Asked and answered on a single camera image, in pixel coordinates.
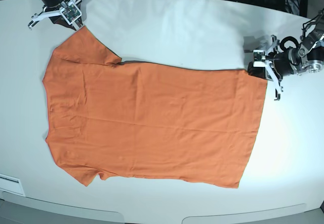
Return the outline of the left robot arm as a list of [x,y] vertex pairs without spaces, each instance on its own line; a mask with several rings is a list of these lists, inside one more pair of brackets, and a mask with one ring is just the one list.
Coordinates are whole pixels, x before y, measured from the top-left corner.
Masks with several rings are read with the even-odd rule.
[[248,74],[272,81],[275,86],[275,100],[279,101],[284,77],[323,70],[323,9],[314,18],[303,23],[300,41],[292,36],[279,40],[272,35],[271,39],[270,45],[261,45],[253,50]]

